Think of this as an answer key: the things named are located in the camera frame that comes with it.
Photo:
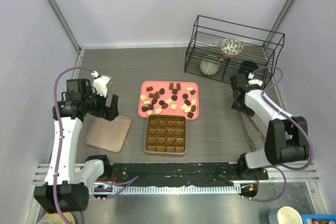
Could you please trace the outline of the blue box corner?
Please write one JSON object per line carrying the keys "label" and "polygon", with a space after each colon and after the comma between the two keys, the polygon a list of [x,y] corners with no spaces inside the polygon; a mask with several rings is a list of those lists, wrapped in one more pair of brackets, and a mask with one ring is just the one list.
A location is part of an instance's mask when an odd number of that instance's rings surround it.
{"label": "blue box corner", "polygon": [[313,215],[302,214],[302,221],[304,224],[335,224],[336,215]]}

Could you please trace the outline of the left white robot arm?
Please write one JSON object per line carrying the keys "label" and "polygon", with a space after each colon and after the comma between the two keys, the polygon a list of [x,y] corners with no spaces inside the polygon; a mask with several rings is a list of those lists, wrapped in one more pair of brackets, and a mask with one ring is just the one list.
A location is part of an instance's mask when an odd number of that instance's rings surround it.
{"label": "left white robot arm", "polygon": [[111,177],[112,169],[106,155],[89,156],[83,168],[75,171],[78,137],[84,117],[91,114],[112,121],[119,115],[117,95],[114,94],[110,106],[106,106],[110,80],[105,75],[93,82],[67,80],[66,91],[53,107],[55,139],[50,166],[44,184],[34,189],[34,198],[49,214],[85,211],[93,184]]}

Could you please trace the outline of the floral ceramic bowl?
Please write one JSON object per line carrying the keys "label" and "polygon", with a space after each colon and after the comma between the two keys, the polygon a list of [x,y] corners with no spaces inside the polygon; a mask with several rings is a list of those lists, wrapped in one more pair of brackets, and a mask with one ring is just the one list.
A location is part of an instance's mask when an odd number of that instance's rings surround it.
{"label": "floral ceramic bowl", "polygon": [[235,38],[225,38],[221,40],[219,48],[222,55],[228,58],[236,58],[244,50],[242,42]]}

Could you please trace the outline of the white oval chocolate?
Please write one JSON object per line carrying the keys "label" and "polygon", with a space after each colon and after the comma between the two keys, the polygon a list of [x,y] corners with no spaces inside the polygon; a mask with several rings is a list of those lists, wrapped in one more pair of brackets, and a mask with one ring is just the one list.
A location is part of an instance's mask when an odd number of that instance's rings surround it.
{"label": "white oval chocolate", "polygon": [[162,112],[162,108],[158,108],[155,110],[155,114],[160,114]]}

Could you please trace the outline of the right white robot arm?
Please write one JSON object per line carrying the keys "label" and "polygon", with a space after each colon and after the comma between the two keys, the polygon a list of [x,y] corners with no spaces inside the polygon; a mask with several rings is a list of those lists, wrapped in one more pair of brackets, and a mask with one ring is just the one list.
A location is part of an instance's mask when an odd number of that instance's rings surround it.
{"label": "right white robot arm", "polygon": [[[311,164],[313,151],[307,121],[276,105],[255,74],[239,72],[229,79],[233,91],[231,108],[249,116],[258,115],[268,127],[264,147],[240,155],[236,168],[239,177],[250,179],[258,169],[285,167],[296,161],[307,160]],[[200,115],[199,87],[194,82],[145,81],[140,89],[138,115],[196,120]]]}

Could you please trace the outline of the beige plate bottom left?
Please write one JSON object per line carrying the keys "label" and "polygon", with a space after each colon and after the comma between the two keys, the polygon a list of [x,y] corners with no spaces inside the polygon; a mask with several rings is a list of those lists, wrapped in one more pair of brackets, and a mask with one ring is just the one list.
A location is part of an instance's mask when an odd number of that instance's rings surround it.
{"label": "beige plate bottom left", "polygon": [[[73,215],[69,212],[64,213],[64,216],[70,223],[76,223]],[[62,219],[59,214],[45,214],[42,218],[37,222],[40,223],[54,223],[54,224],[65,224],[66,222]]]}

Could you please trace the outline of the dark green mug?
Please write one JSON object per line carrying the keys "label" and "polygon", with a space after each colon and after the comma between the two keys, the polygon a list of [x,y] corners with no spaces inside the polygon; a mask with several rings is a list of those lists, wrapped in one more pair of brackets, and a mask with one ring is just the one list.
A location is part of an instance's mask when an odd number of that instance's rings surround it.
{"label": "dark green mug", "polygon": [[257,63],[251,60],[244,60],[239,67],[239,71],[246,73],[252,73],[257,69],[258,69]]}

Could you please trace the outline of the brown leaf chocolate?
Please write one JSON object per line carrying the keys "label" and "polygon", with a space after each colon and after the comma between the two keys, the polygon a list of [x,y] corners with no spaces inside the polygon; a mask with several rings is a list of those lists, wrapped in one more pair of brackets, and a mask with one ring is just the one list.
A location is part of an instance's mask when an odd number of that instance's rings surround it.
{"label": "brown leaf chocolate", "polygon": [[166,109],[169,105],[167,103],[162,105],[162,109]]}

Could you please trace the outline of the pink plastic tray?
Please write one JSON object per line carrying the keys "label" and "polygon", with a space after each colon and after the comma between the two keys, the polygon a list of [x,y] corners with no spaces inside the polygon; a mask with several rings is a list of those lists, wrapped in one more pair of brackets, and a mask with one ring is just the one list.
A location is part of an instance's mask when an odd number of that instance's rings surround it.
{"label": "pink plastic tray", "polygon": [[138,115],[199,116],[199,88],[195,82],[145,81],[141,85]]}

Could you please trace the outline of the white bowl bottom right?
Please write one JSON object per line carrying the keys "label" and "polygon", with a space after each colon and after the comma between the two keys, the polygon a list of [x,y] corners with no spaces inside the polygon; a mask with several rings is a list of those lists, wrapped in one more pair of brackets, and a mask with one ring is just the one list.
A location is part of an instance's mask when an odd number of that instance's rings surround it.
{"label": "white bowl bottom right", "polygon": [[302,217],[294,208],[284,206],[269,213],[269,223],[274,224],[303,224]]}

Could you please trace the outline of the gold chocolate box with tray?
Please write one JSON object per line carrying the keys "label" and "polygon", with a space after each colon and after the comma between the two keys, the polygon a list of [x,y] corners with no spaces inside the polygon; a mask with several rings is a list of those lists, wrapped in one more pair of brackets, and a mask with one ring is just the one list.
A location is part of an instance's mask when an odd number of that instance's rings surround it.
{"label": "gold chocolate box with tray", "polygon": [[186,118],[150,115],[146,125],[144,149],[155,155],[184,155],[186,152]]}

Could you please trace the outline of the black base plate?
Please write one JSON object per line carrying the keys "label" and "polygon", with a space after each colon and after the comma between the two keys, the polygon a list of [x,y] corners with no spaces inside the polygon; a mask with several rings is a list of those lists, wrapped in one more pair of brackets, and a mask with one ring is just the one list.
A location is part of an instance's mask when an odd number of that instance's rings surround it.
{"label": "black base plate", "polygon": [[111,171],[117,182],[136,187],[215,187],[232,185],[234,181],[268,180],[265,169],[241,172],[236,163],[113,163]]}

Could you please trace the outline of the rose gold tin lid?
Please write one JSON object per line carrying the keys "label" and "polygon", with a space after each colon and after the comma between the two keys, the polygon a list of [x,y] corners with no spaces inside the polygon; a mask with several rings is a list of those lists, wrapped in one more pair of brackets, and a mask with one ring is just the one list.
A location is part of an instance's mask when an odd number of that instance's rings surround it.
{"label": "rose gold tin lid", "polygon": [[96,118],[86,138],[86,144],[102,150],[118,153],[121,151],[132,120],[117,116],[113,121]]}

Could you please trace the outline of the striped ceramic cup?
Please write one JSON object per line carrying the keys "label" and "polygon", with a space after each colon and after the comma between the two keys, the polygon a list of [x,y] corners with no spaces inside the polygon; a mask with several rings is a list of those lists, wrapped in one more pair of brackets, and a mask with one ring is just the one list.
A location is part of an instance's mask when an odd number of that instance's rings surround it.
{"label": "striped ceramic cup", "polygon": [[213,76],[219,71],[220,66],[223,64],[223,59],[213,55],[207,55],[200,63],[200,70],[206,76]]}

